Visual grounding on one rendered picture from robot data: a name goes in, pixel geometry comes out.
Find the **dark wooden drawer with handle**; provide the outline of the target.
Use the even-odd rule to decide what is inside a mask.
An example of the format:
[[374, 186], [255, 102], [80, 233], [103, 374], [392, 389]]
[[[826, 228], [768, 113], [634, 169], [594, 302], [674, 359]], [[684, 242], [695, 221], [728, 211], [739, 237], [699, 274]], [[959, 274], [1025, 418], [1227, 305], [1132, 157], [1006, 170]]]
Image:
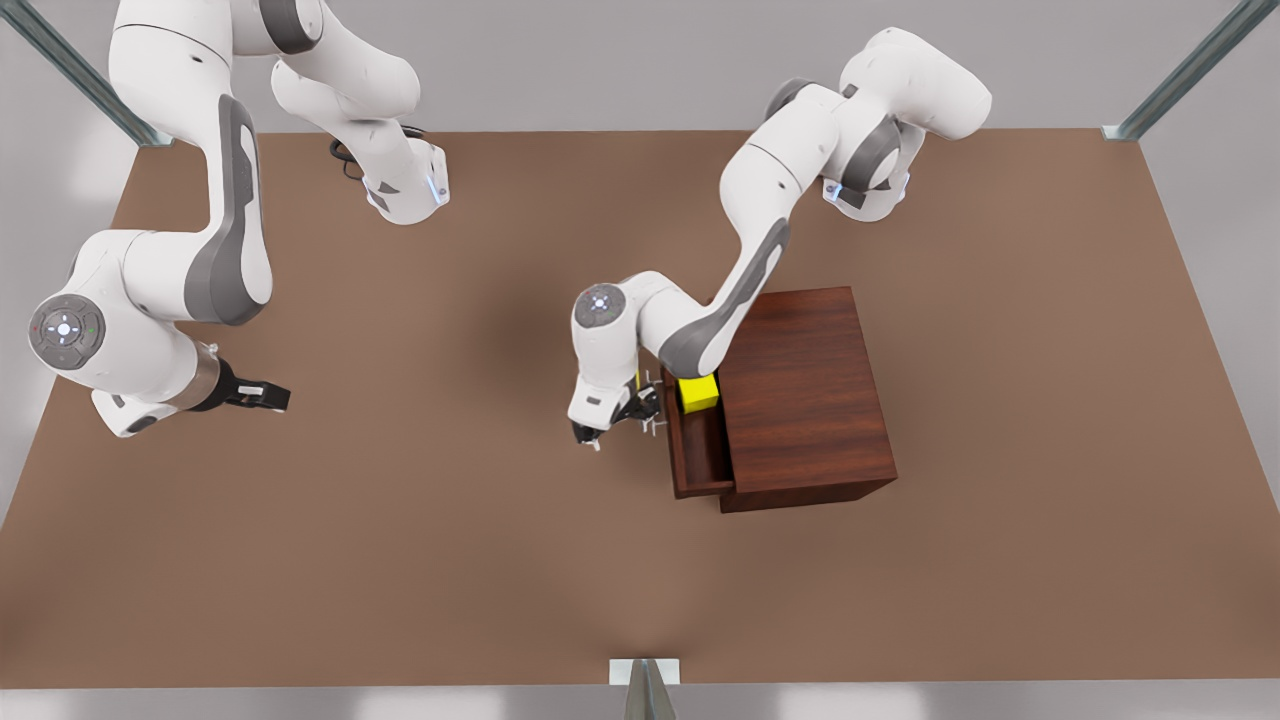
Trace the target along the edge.
[[695, 413], [684, 411], [680, 380], [664, 368], [657, 382], [669, 441], [669, 465], [676, 498], [728, 495], [733, 469], [721, 398]]

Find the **dark wooden cabinet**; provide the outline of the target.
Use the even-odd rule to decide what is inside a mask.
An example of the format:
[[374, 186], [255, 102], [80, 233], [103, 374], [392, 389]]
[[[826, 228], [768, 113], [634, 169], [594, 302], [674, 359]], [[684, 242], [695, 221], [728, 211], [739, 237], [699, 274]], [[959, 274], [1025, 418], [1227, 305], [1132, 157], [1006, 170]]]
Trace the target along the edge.
[[859, 500], [897, 468], [852, 291], [763, 293], [719, 365], [722, 512]]

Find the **silver frame post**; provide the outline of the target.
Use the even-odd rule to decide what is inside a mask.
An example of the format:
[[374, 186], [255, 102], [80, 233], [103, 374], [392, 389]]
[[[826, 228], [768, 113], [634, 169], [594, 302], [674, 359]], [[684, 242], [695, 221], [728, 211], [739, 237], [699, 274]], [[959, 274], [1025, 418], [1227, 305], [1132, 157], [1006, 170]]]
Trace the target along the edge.
[[0, 0], [0, 18], [140, 147], [173, 145], [173, 137], [156, 131], [127, 108], [110, 83], [28, 0]]
[[626, 685], [623, 720], [678, 720], [668, 685], [678, 685], [678, 659], [611, 659], [609, 684]]
[[1120, 123], [1102, 126], [1108, 142], [1137, 142], [1194, 88], [1280, 0], [1239, 0], [1176, 68]]

